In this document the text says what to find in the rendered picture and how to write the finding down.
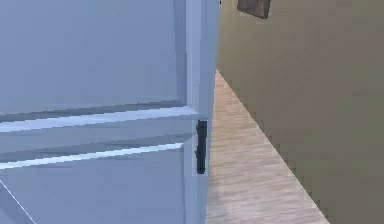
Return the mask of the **brown framed wall picture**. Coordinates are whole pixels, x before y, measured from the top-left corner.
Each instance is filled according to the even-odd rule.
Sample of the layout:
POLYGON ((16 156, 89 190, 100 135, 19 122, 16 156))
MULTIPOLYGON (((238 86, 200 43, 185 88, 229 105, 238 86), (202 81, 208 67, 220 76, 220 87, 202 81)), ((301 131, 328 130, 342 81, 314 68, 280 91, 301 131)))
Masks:
POLYGON ((238 0, 237 9, 240 12, 253 15, 260 19, 267 19, 271 0, 238 0))

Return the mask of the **pale blue room door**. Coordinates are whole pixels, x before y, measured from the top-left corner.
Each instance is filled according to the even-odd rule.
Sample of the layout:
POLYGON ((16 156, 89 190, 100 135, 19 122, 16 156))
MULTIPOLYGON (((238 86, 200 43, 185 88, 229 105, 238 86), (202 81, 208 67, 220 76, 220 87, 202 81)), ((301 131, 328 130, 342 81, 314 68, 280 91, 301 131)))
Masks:
POLYGON ((0 0, 0 224, 206 224, 219 14, 0 0))

